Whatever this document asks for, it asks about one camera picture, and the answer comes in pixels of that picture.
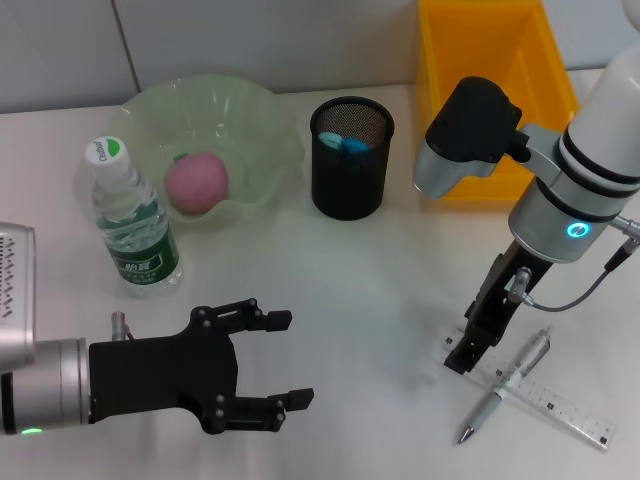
transparent ruler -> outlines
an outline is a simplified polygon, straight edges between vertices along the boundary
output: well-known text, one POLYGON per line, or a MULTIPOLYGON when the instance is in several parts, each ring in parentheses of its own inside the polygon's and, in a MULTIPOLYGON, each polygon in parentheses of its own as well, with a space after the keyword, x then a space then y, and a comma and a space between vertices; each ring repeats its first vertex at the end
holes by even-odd
MULTIPOLYGON (((445 332, 439 345, 438 360, 445 358, 462 338, 461 328, 451 328, 445 332)), ((476 367, 464 376, 486 388, 500 385, 514 397, 533 408, 538 413, 575 437, 586 441, 600 452, 607 452, 616 433, 613 422, 586 408, 580 407, 566 397, 546 387, 531 375, 516 381, 502 382, 503 376, 511 368, 496 359, 489 351, 480 359, 476 367)))

plastic bottle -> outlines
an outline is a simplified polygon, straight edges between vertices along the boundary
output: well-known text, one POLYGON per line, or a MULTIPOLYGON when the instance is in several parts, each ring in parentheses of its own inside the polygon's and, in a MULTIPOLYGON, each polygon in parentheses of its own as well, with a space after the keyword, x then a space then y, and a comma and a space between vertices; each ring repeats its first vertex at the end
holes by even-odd
POLYGON ((96 138, 85 150, 85 166, 92 183, 92 217, 132 293, 153 297, 177 288, 182 264, 166 211, 131 164, 124 143, 96 138))

pink ball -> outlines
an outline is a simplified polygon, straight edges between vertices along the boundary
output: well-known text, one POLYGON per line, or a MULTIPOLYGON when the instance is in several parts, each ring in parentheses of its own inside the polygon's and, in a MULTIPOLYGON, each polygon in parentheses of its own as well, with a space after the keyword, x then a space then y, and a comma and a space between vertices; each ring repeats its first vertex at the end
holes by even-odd
POLYGON ((211 153, 181 158, 164 179, 169 200, 184 213, 202 214, 227 198, 229 177, 222 160, 211 153))

white wall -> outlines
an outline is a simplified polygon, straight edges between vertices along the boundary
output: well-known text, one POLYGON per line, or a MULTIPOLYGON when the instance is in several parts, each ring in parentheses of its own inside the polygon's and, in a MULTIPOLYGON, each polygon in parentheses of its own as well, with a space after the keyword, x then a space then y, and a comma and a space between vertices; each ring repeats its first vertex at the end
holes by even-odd
POLYGON ((603 67, 640 43, 620 0, 544 0, 565 64, 572 70, 603 67))
MULTIPOLYGON (((619 0, 544 0, 571 69, 640 42, 619 0)), ((277 91, 412 82, 415 0, 116 0, 142 87, 218 71, 277 91)), ((135 88, 110 0, 0 0, 0 113, 135 88)))
POLYGON ((0 0, 0 113, 133 95, 109 0, 0 0))
POLYGON ((117 0, 145 88, 242 75, 276 91, 415 79, 415 0, 117 0))

silver pen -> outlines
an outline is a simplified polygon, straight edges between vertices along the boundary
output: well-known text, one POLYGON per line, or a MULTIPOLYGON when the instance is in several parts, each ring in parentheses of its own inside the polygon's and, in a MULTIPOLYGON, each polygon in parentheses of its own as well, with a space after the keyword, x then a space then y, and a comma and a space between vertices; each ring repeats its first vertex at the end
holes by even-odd
POLYGON ((551 348, 549 330, 550 329, 547 328, 546 330, 540 330, 540 332, 538 332, 531 343, 525 347, 522 354, 518 357, 518 360, 514 362, 512 367, 494 387, 493 391, 482 399, 469 416, 469 420, 465 425, 458 443, 467 441, 478 431, 493 411, 498 408, 498 405, 502 403, 502 400, 504 400, 507 395, 507 390, 505 390, 504 387, 515 387, 520 379, 526 377, 542 357, 545 356, 549 348, 551 348))

